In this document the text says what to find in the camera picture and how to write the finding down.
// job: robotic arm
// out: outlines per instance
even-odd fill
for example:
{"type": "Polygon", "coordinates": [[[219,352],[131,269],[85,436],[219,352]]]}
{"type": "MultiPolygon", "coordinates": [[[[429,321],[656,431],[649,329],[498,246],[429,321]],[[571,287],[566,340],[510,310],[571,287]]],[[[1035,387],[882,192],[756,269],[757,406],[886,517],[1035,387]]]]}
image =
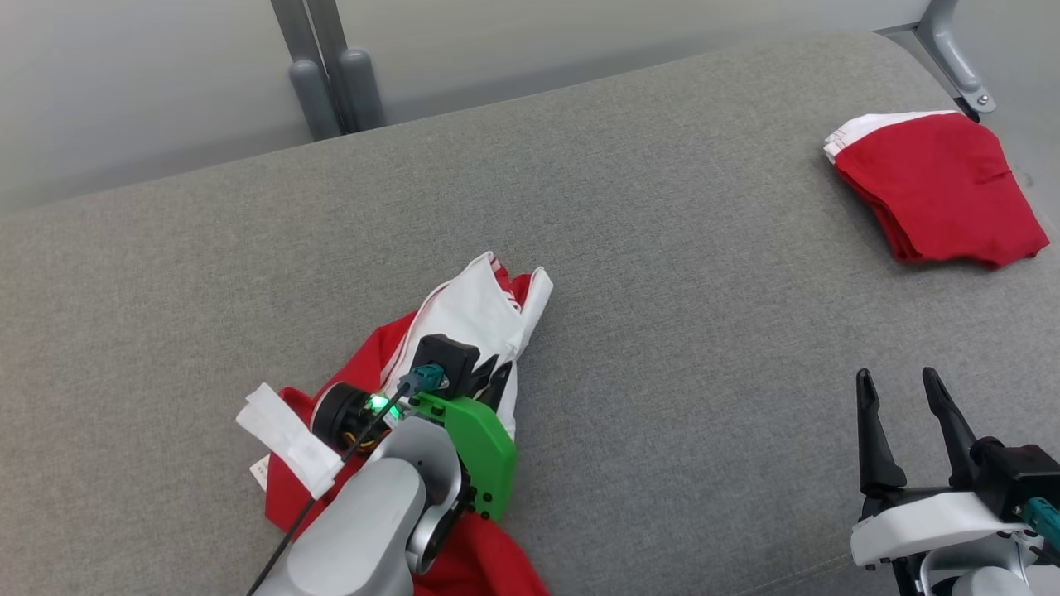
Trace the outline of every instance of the robotic arm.
{"type": "Polygon", "coordinates": [[[932,368],[923,370],[952,475],[949,486],[908,489],[880,423],[868,370],[858,373],[862,518],[854,563],[889,563],[902,596],[1032,596],[1026,568],[1060,562],[1060,464],[1038,445],[976,439],[932,368]]]}
{"type": "MultiPolygon", "coordinates": [[[[515,444],[491,396],[504,390],[507,369],[494,371],[495,358],[473,369],[478,357],[443,335],[423,338],[412,370],[440,372],[432,390],[391,415],[390,433],[252,594],[411,596],[411,575],[427,573],[460,515],[504,513],[515,444]],[[483,388],[478,400],[469,397],[483,388]]],[[[389,414],[373,398],[342,383],[330,387],[313,434],[336,451],[355,449],[354,437],[378,434],[365,420],[389,414]]]]}

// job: gray metal bracket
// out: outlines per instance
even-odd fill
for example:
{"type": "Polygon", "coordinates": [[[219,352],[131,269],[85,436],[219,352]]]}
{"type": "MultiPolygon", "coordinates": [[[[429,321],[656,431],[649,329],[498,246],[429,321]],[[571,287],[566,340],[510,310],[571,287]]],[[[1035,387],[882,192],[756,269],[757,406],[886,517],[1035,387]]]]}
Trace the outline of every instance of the gray metal bracket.
{"type": "Polygon", "coordinates": [[[348,133],[378,128],[386,124],[372,60],[364,50],[346,45],[342,21],[335,0],[306,0],[310,17],[320,42],[320,55],[348,133]]]}
{"type": "Polygon", "coordinates": [[[953,11],[956,7],[957,0],[931,0],[914,33],[968,105],[978,112],[991,112],[997,104],[954,38],[953,11]]]}
{"type": "Polygon", "coordinates": [[[294,64],[287,71],[314,141],[342,135],[324,64],[302,0],[272,0],[272,11],[294,64]]]}

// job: red fabric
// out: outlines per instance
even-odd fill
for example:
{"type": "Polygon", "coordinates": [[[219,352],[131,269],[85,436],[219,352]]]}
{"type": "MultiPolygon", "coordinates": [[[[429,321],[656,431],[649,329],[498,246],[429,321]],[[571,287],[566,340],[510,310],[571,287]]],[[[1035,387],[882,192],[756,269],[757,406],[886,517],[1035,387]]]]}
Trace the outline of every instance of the red fabric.
{"type": "Polygon", "coordinates": [[[961,113],[884,126],[841,151],[835,168],[899,261],[967,258],[995,269],[1049,244],[997,138],[961,113]]]}
{"type": "MultiPolygon", "coordinates": [[[[522,304],[530,286],[530,276],[509,282],[508,271],[499,263],[495,274],[498,283],[512,292],[522,304]]],[[[316,398],[292,387],[280,397],[308,425],[313,407],[320,393],[335,383],[348,383],[367,391],[379,390],[381,373],[412,325],[416,313],[376,329],[353,357],[343,366],[316,398]]],[[[335,478],[332,487],[314,505],[299,533],[331,505],[339,489],[364,464],[352,458],[335,478]]],[[[281,530],[288,530],[305,506],[310,493],[275,454],[269,457],[268,488],[265,491],[265,516],[281,530]]],[[[463,515],[449,533],[435,564],[423,576],[413,576],[416,596],[547,596],[548,591],[530,561],[515,542],[494,522],[477,515],[463,515]]]]}

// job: white fabric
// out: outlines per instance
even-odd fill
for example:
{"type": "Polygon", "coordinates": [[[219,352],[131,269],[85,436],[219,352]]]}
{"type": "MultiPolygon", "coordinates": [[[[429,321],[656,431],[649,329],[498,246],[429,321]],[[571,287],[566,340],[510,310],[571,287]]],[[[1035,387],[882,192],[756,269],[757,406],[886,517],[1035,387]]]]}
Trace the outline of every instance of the white fabric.
{"type": "Polygon", "coordinates": [[[247,405],[240,410],[235,422],[279,455],[314,498],[328,492],[342,468],[338,454],[313,436],[290,406],[265,383],[247,396],[247,405]]]}
{"type": "Polygon", "coordinates": [[[848,120],[846,124],[840,126],[834,133],[825,139],[825,155],[828,160],[835,163],[835,156],[840,155],[847,146],[860,139],[865,138],[869,133],[879,130],[884,126],[907,122],[925,116],[938,116],[942,113],[957,113],[954,109],[943,109],[937,111],[905,111],[902,113],[866,113],[853,120],[848,120]]]}
{"type": "Polygon", "coordinates": [[[537,267],[530,276],[530,287],[523,306],[504,291],[494,276],[499,267],[492,252],[472,261],[453,280],[435,288],[423,301],[390,363],[383,370],[383,387],[392,396],[398,379],[408,372],[416,349],[424,335],[444,333],[450,339],[475,346],[482,364],[494,354],[497,366],[512,362],[512,372],[497,407],[497,418],[515,438],[515,399],[517,375],[514,361],[530,341],[552,293],[552,280],[537,267]]]}

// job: white wall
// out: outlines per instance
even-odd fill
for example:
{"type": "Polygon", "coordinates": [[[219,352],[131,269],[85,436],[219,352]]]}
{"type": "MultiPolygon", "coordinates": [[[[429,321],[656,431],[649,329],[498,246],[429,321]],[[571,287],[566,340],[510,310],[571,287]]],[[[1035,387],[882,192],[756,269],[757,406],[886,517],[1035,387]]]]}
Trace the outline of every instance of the white wall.
{"type": "Polygon", "coordinates": [[[928,0],[337,0],[390,123],[748,40],[920,20],[928,0]]]}
{"type": "Polygon", "coordinates": [[[0,213],[312,140],[265,0],[2,0],[0,56],[0,213]]]}

